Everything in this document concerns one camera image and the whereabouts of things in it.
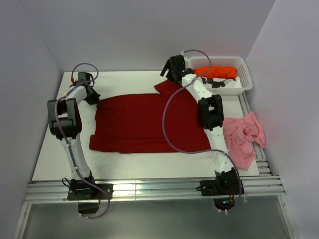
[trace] gray cable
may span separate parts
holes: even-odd
[[[62,129],[60,120],[59,120],[59,116],[58,116],[58,104],[59,104],[59,102],[60,102],[61,100],[65,99],[68,95],[70,95],[76,88],[78,88],[79,86],[82,86],[82,85],[84,85],[84,84],[94,82],[94,81],[96,80],[96,78],[98,78],[98,76],[99,76],[99,70],[96,68],[96,66],[94,66],[94,65],[92,65],[92,64],[90,64],[90,63],[80,63],[80,64],[76,65],[76,66],[73,68],[72,73],[71,73],[71,78],[73,78],[73,73],[74,73],[75,69],[76,69],[77,67],[81,66],[81,65],[89,65],[89,66],[94,67],[94,68],[96,69],[96,76],[95,76],[92,80],[90,80],[90,81],[83,82],[83,83],[81,83],[81,84],[79,84],[79,85],[76,85],[74,88],[72,88],[71,90],[69,90],[64,96],[58,98],[57,101],[55,102],[55,105],[54,105],[55,120],[56,120],[56,123],[57,123],[57,125],[58,125],[58,127],[59,127],[59,130],[60,130],[60,132],[61,132],[61,135],[63,136],[63,138],[64,138],[65,142],[67,143],[67,145],[70,145],[70,142],[69,142],[69,140],[67,139],[67,137],[66,137],[66,135],[65,135],[65,133],[64,133],[64,131],[63,131],[63,129]],[[85,182],[86,184],[88,184],[89,186],[91,186],[91,187],[93,187],[93,188],[99,190],[99,191],[100,191],[101,193],[103,193],[103,194],[106,196],[106,198],[108,199],[108,205],[107,205],[106,209],[105,209],[101,214],[99,214],[99,215],[97,215],[97,216],[92,216],[92,217],[89,217],[89,216],[86,216],[86,215],[81,215],[81,216],[84,217],[84,218],[87,218],[87,219],[100,218],[101,216],[103,216],[104,214],[106,214],[106,212],[108,211],[108,209],[109,209],[109,207],[110,207],[110,197],[109,197],[109,195],[108,195],[103,189],[99,188],[98,186],[96,186],[96,185],[94,185],[94,184],[92,184],[92,183],[90,183],[90,182],[88,182],[87,180],[84,179],[84,177],[82,176],[82,174],[80,173],[80,171],[79,171],[79,169],[78,169],[78,167],[77,167],[77,165],[76,165],[76,161],[75,161],[75,157],[74,157],[74,154],[73,154],[73,151],[72,151],[72,147],[69,146],[68,149],[69,149],[69,152],[70,152],[70,156],[71,156],[71,159],[72,159],[73,166],[74,166],[74,168],[75,168],[75,171],[76,171],[77,175],[80,177],[80,179],[81,179],[83,182]]]
[[[172,101],[172,99],[174,98],[174,96],[175,96],[178,92],[180,92],[180,91],[186,89],[188,86],[192,85],[192,84],[197,80],[198,77],[201,77],[201,76],[207,74],[207,73],[210,71],[211,67],[212,67],[210,58],[206,55],[206,53],[204,53],[204,52],[202,52],[202,51],[200,51],[200,50],[187,50],[187,51],[184,51],[184,53],[190,52],[190,51],[200,52],[200,53],[202,53],[203,55],[205,55],[205,56],[207,57],[208,61],[209,61],[209,69],[207,70],[207,72],[204,72],[204,73],[202,73],[202,74],[196,76],[196,77],[195,77],[189,84],[187,84],[186,86],[184,86],[184,87],[178,89],[177,91],[175,91],[174,94],[172,94],[172,96],[169,98],[168,102],[166,103],[166,106],[165,106],[165,109],[164,109],[164,113],[163,113],[163,117],[162,117],[162,121],[161,121],[161,127],[162,127],[162,130],[163,130],[163,133],[164,133],[164,137],[165,137],[166,141],[168,142],[168,144],[169,144],[173,149],[175,149],[176,151],[181,152],[181,153],[197,154],[197,153],[205,153],[205,152],[220,152],[220,153],[222,153],[222,154],[225,154],[225,155],[228,157],[228,159],[230,160],[230,162],[234,165],[234,168],[235,168],[236,173],[237,173],[237,176],[238,176],[238,180],[239,180],[239,196],[238,196],[238,201],[239,201],[240,198],[241,198],[242,185],[241,185],[241,181],[240,181],[240,176],[239,176],[238,168],[236,167],[236,165],[235,165],[234,161],[232,160],[232,158],[231,158],[225,151],[220,150],[220,149],[206,149],[206,150],[195,151],[195,152],[183,151],[183,150],[181,150],[181,149],[179,149],[179,148],[176,148],[176,147],[170,142],[170,140],[169,140],[169,138],[168,138],[168,136],[167,136],[167,134],[166,134],[166,130],[165,130],[165,116],[166,116],[167,108],[168,108],[170,102]],[[236,207],[236,205],[237,205],[237,203],[233,206],[232,209],[227,210],[227,211],[228,211],[228,212],[232,211],[232,210]]]

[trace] white table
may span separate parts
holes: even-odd
[[[100,99],[108,97],[158,93],[154,85],[165,78],[158,71],[148,72],[101,72],[95,82],[94,89],[101,95]],[[71,84],[71,73],[64,73],[58,97],[68,91]],[[243,112],[238,96],[223,96],[225,117],[241,118]],[[189,155],[183,153],[104,153],[89,149],[90,135],[95,132],[96,107],[85,101],[79,104],[83,124],[81,142],[87,164],[95,179],[152,179],[152,178],[192,178],[215,176],[214,163],[210,152]],[[241,176],[259,176],[256,161],[249,170],[239,170]],[[61,180],[70,178],[71,169],[65,151],[59,140],[47,129],[38,162],[33,175],[33,181]]]

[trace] metal frame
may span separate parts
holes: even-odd
[[[248,114],[250,108],[245,93],[240,94],[238,98],[243,114]],[[263,149],[256,144],[253,144],[253,147],[256,151],[259,176],[241,177],[245,189],[244,202],[247,201],[247,197],[278,196],[290,237],[299,239],[280,177],[272,175]],[[201,193],[195,188],[198,187],[199,181],[207,179],[209,178],[97,180],[97,183],[114,185],[112,201],[181,200],[202,199]],[[68,201],[67,194],[68,189],[60,181],[29,184],[13,238],[22,238],[32,204],[78,203],[78,201]]]

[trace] gray floor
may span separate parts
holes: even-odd
[[[277,197],[248,198],[228,215],[212,199],[113,202],[100,219],[77,204],[33,205],[24,239],[287,239]]]

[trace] red cloth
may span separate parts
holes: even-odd
[[[99,101],[90,149],[119,153],[176,152],[164,138],[161,120],[168,99],[180,88],[166,80],[155,86],[160,94],[123,95]],[[165,128],[172,144],[181,150],[210,148],[204,130],[197,123],[197,102],[188,90],[179,92],[171,101]]]

